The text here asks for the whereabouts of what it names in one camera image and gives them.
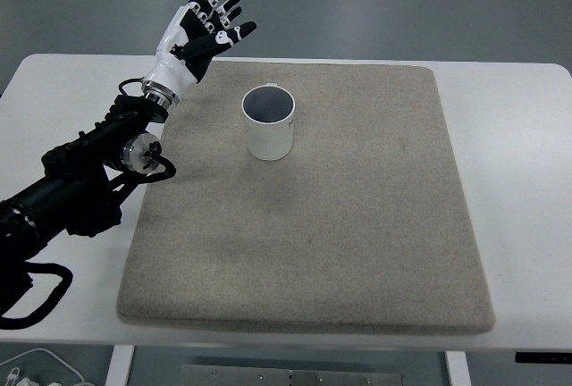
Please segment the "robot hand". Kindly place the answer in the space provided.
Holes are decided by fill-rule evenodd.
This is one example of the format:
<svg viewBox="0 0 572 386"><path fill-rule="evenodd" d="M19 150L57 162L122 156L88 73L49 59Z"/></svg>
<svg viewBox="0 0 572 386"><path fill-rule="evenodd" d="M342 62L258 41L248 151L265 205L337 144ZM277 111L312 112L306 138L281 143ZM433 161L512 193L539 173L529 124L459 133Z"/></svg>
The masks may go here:
<svg viewBox="0 0 572 386"><path fill-rule="evenodd" d="M156 64L143 79L182 96L205 76L212 59L252 33L253 21L238 26L241 0L189 0L179 7L156 49Z"/></svg>

